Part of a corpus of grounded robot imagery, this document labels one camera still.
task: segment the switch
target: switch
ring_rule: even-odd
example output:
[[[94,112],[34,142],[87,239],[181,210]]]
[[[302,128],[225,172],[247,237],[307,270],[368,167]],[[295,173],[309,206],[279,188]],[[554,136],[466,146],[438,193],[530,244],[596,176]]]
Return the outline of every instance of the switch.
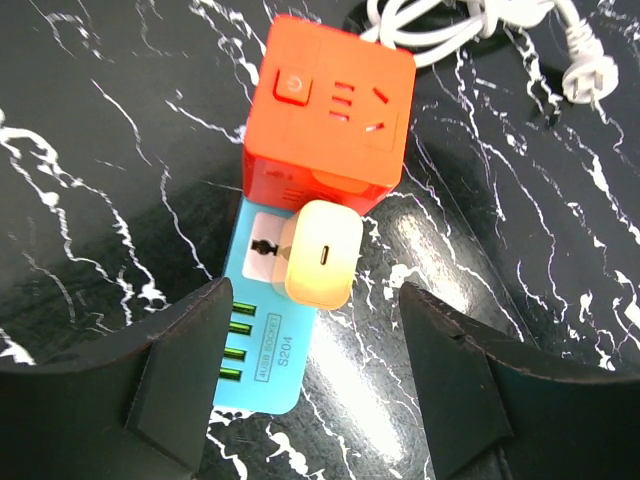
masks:
[[[278,72],[275,97],[278,100],[304,106],[309,102],[311,75],[304,70],[283,67]]]

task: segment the white power cord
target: white power cord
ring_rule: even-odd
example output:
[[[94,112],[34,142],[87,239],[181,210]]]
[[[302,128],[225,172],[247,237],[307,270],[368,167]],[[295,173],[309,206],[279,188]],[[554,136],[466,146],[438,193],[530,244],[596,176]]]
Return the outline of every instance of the white power cord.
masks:
[[[361,38],[369,42],[380,41],[394,49],[396,45],[433,46],[414,55],[417,67],[422,68],[449,56],[476,36],[490,37],[499,21],[510,27],[532,28],[555,8],[566,24],[572,62],[562,79],[567,99],[573,103],[594,103],[618,86],[618,66],[613,58],[604,54],[602,42],[587,21],[580,18],[572,0],[458,0],[467,4],[470,18],[450,27],[422,33],[405,32],[401,28],[438,4],[447,3],[447,0],[416,0],[401,10],[410,1],[389,0],[380,12],[380,0],[367,0],[367,16],[372,27]]]

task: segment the red box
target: red box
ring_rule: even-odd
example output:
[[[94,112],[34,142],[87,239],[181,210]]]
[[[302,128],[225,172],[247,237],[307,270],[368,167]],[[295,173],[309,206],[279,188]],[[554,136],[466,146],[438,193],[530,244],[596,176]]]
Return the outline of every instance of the red box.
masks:
[[[371,210],[402,175],[415,73],[409,52],[277,17],[247,123],[245,196]]]

